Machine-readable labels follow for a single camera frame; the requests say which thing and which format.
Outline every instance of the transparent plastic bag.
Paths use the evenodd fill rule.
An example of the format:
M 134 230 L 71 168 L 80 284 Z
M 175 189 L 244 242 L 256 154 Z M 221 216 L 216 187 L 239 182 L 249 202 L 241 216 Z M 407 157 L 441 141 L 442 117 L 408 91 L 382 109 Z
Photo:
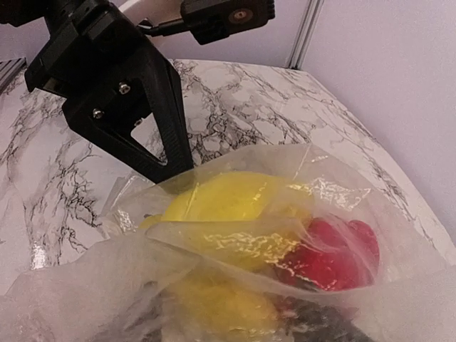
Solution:
M 16 280 L 0 341 L 454 340 L 455 270 L 317 147 L 245 147 L 146 185 L 111 196 L 119 236 Z

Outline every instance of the white marble countertop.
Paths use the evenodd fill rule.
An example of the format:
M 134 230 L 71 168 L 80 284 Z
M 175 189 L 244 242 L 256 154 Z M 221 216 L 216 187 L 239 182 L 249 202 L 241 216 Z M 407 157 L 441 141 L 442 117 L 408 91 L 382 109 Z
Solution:
M 357 169 L 451 264 L 456 248 L 404 172 L 311 75 L 281 68 L 176 61 L 197 164 L 251 144 L 313 142 Z M 77 259 L 106 238 L 100 211 L 131 169 L 70 131 L 63 100 L 28 93 L 19 75 L 0 95 L 0 294 L 19 273 Z M 160 152 L 157 133 L 141 128 Z

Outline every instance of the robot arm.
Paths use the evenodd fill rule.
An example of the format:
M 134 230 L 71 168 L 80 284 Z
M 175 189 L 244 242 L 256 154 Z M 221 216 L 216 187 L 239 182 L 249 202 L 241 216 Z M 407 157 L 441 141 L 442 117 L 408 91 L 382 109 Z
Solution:
M 66 98 L 62 109 L 72 130 L 161 182 L 193 161 L 180 77 L 146 35 L 190 31 L 200 44 L 211 43 L 265 25 L 274 0 L 129 0 L 119 9 L 108 0 L 0 0 L 0 24 L 42 16 L 50 39 L 29 64 L 28 89 Z M 169 20 L 157 24 L 158 18 Z M 131 136 L 151 113 L 166 164 Z

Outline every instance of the clear plastic wrap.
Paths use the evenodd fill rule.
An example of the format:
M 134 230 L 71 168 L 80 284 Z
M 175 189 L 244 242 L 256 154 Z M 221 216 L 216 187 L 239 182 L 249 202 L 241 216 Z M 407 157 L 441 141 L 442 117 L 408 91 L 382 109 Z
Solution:
M 0 341 L 454 340 L 455 270 L 313 145 L 245 147 L 110 198 L 114 237 L 21 276 Z

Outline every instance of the red object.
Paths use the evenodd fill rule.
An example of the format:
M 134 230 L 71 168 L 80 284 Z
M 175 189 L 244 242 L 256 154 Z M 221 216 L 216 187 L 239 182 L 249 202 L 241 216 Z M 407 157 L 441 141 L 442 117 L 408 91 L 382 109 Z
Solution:
M 341 291 L 371 285 L 380 262 L 373 230 L 364 222 L 321 218 L 312 220 L 311 243 L 302 242 L 277 265 L 279 279 L 299 286 L 311 282 L 325 291 Z

